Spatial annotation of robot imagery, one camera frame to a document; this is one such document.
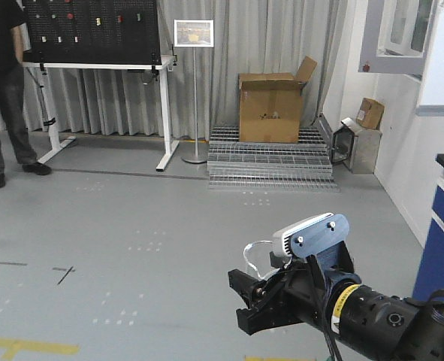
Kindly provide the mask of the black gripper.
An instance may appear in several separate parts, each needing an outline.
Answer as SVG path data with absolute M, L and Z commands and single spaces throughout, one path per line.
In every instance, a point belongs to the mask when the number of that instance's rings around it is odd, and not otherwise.
M 293 259 L 266 281 L 234 269 L 228 272 L 228 282 L 246 304 L 236 315 L 238 327 L 247 335 L 298 323 L 333 335 L 331 315 L 337 297 L 361 279 L 352 258 L 344 267 L 327 267 L 320 256 L 311 255 Z

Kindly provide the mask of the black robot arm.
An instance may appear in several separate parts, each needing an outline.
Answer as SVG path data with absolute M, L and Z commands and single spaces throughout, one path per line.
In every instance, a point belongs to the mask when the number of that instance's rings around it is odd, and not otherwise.
M 266 281 L 228 273 L 246 303 L 236 311 L 245 333 L 306 323 L 335 357 L 339 341 L 371 360 L 444 360 L 444 289 L 426 301 L 378 293 L 354 273 L 343 242 L 278 265 Z

